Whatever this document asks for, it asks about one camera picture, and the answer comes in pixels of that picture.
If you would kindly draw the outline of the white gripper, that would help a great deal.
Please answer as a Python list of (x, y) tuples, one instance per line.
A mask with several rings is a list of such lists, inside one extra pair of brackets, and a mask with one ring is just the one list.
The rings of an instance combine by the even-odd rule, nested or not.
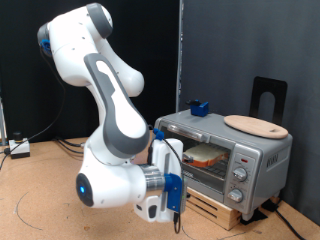
[[(178, 222), (183, 212), (184, 180), (181, 158), (183, 143), (178, 139), (154, 140), (150, 165), (141, 165), (146, 195), (134, 205), (135, 213), (148, 222)], [(192, 164), (194, 159), (183, 159)]]

